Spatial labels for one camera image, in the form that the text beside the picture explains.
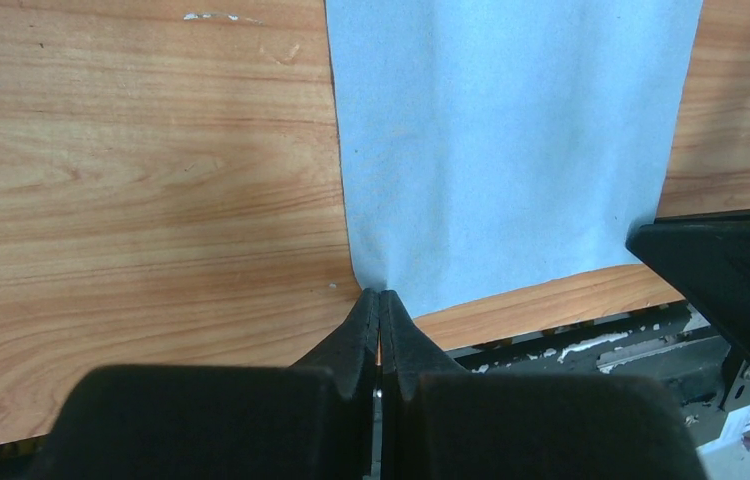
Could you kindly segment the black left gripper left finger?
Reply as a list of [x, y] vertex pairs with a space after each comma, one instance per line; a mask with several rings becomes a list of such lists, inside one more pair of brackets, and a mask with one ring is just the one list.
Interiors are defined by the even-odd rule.
[[360, 479], [379, 296], [288, 367], [110, 365], [64, 403], [33, 479]]

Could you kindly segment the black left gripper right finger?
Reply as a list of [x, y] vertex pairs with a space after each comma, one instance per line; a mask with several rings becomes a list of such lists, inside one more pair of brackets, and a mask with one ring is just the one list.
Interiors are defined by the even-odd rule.
[[702, 479], [658, 382], [601, 374], [478, 374], [379, 296], [385, 479]]

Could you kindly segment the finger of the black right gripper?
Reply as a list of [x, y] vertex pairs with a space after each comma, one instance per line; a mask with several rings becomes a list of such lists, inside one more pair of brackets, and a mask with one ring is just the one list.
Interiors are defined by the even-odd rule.
[[658, 219], [633, 230], [626, 247], [750, 364], [750, 210]]

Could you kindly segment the light blue cleaning cloth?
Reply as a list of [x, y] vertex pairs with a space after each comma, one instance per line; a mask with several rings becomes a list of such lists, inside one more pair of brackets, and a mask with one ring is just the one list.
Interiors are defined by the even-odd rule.
[[698, 1], [330, 1], [358, 284], [412, 316], [634, 262]]

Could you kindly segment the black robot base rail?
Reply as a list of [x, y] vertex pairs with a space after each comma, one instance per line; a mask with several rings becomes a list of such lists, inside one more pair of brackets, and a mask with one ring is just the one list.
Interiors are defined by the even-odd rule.
[[[482, 371], [480, 362], [477, 358], [471, 358], [465, 363], [456, 362], [468, 371], [478, 374], [601, 374], [605, 376], [622, 377], [612, 375], [609, 369], [615, 363], [617, 358], [629, 357], [632, 342], [635, 338], [635, 332], [623, 330], [620, 332], [612, 332], [605, 336], [597, 337], [559, 350], [552, 349], [539, 352], [537, 355], [538, 360], [547, 364], [547, 369], [540, 372], [532, 370], [528, 362], [505, 362], [490, 373]], [[379, 322], [375, 366], [376, 379], [373, 390], [372, 449], [375, 445], [380, 445], [383, 450], [383, 365]], [[33, 479], [30, 477], [30, 470], [34, 460], [43, 448], [44, 446], [34, 454], [31, 460], [20, 464], [21, 475], [23, 478]]]

